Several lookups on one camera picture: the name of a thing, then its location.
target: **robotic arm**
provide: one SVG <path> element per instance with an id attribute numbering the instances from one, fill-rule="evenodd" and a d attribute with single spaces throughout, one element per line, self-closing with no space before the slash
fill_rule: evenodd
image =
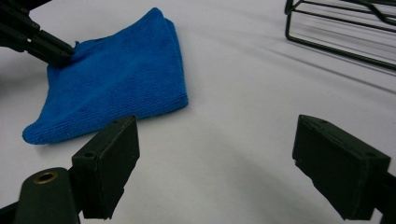
<path id="1" fill-rule="evenodd" d="M 57 37 L 40 30 L 29 12 L 50 0 L 0 0 L 0 47 L 27 51 L 54 66 L 70 63 L 74 49 Z"/>

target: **white backdrop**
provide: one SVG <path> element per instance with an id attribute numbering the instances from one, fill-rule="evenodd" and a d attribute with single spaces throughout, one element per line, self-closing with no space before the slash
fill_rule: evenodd
<path id="1" fill-rule="evenodd" d="M 106 223 L 344 222 L 291 158 L 300 114 L 326 119 L 396 158 L 396 76 L 292 44 L 285 1 L 53 0 L 31 13 L 69 44 L 112 35 L 158 7 L 173 21 L 188 107 L 138 122 L 141 158 Z M 71 166 L 93 134 L 21 138 L 48 90 L 46 65 L 0 48 L 0 206 L 29 175 Z M 393 163 L 389 171 L 396 175 Z M 81 220 L 101 223 L 101 220 Z"/>

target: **screw hole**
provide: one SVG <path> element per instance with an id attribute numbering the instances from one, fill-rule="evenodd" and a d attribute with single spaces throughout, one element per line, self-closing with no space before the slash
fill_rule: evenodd
<path id="1" fill-rule="evenodd" d="M 48 172 L 44 173 L 38 177 L 35 178 L 34 182 L 35 184 L 47 184 L 54 180 L 58 174 L 56 172 Z"/>

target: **blue microfiber cloth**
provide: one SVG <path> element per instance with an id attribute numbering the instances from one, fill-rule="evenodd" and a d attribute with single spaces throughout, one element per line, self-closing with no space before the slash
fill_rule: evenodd
<path id="1" fill-rule="evenodd" d="M 174 24 L 158 8 L 118 33 L 77 43 L 65 68 L 48 67 L 49 92 L 30 144 L 58 143 L 135 114 L 158 116 L 188 104 Z"/>

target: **black wire rack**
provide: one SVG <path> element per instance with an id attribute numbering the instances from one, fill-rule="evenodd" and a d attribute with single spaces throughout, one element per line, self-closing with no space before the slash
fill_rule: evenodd
<path id="1" fill-rule="evenodd" d="M 396 71 L 396 0 L 287 0 L 285 13 L 288 40 Z"/>

